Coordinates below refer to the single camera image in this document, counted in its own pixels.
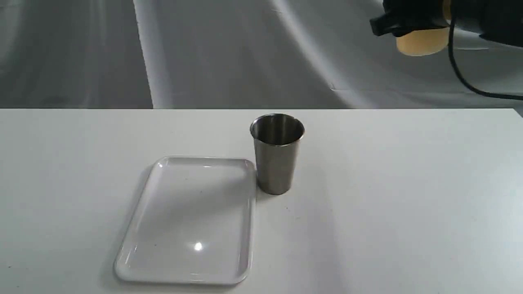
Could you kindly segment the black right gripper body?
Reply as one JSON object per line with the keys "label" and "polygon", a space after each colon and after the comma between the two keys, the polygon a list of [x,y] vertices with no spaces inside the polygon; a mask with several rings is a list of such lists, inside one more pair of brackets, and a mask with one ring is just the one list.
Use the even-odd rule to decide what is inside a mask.
{"label": "black right gripper body", "polygon": [[375,36],[446,28],[442,0],[384,0],[382,6],[384,13],[369,21]]}

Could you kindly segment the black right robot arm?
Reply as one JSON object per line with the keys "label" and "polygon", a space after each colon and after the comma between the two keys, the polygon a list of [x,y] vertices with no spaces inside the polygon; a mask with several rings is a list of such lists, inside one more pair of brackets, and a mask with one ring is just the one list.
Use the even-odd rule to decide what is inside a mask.
{"label": "black right robot arm", "polygon": [[523,46],[521,0],[384,0],[382,6],[384,13],[370,19],[376,36],[401,37],[454,24],[490,42]]}

